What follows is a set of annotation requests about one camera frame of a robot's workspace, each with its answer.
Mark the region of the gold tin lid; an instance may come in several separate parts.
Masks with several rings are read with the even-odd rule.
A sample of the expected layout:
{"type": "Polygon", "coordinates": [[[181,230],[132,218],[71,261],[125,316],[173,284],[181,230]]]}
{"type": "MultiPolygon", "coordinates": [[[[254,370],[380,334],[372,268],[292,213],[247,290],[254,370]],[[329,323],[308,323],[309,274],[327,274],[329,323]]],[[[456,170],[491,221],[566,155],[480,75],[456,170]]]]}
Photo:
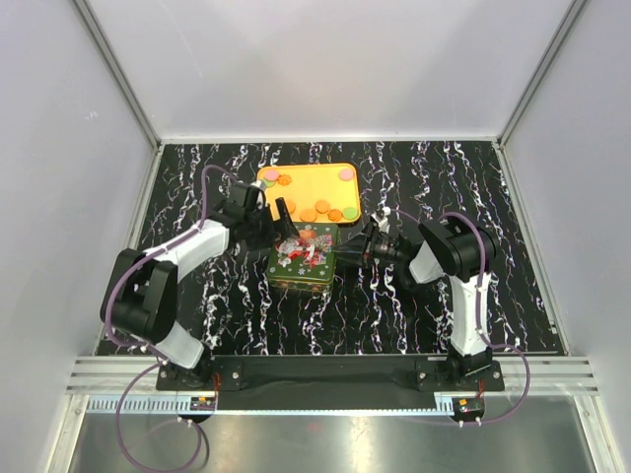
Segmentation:
{"type": "Polygon", "coordinates": [[[267,269],[315,268],[335,272],[332,248],[337,244],[339,228],[334,224],[297,223],[298,235],[277,242],[271,249],[267,269]]]}

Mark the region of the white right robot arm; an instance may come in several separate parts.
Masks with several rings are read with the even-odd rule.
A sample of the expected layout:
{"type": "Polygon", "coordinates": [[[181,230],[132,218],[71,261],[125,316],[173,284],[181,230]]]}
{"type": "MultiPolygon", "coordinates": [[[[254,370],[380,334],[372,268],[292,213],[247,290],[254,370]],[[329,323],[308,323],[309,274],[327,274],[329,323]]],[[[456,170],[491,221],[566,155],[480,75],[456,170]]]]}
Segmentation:
{"type": "Polygon", "coordinates": [[[447,277],[453,303],[453,329],[442,372],[453,387],[469,390],[492,364],[487,328],[487,301],[492,265],[500,243],[468,216],[447,212],[418,225],[422,241],[387,232],[387,219],[377,215],[358,234],[332,248],[344,263],[367,267],[391,264],[408,290],[447,277]]]}

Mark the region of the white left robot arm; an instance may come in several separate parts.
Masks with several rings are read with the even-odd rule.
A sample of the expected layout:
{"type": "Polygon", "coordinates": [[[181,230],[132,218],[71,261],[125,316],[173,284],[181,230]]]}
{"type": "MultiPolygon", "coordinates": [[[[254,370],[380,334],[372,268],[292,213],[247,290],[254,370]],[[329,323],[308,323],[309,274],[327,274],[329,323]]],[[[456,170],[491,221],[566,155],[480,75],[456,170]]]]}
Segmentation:
{"type": "Polygon", "coordinates": [[[107,337],[118,346],[126,344],[118,332],[134,338],[178,366],[187,387],[205,388],[213,376],[209,349],[177,321],[179,283],[236,243],[249,251],[270,249],[298,234],[284,198],[270,204],[262,182],[236,182],[217,205],[204,200],[199,220],[183,234],[117,255],[101,307],[107,337]]]}

